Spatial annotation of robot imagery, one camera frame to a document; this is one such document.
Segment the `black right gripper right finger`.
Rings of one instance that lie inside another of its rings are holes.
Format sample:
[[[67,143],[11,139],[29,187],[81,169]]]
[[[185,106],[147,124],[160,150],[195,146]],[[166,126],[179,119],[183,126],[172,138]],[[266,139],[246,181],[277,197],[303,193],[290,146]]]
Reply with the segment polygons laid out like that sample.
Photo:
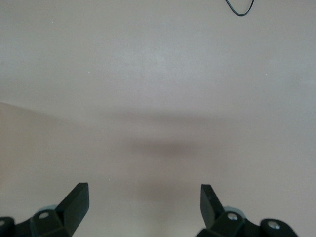
[[[263,219],[259,225],[250,222],[239,209],[224,208],[209,184],[202,184],[200,210],[205,223],[198,237],[296,237],[285,222]]]

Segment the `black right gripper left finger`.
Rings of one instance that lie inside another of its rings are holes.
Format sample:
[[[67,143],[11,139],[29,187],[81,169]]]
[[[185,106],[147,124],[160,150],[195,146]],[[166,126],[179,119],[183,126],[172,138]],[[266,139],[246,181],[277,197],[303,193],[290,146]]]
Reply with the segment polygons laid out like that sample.
[[[72,237],[89,210],[88,183],[78,183],[54,208],[44,209],[24,222],[0,218],[2,237]]]

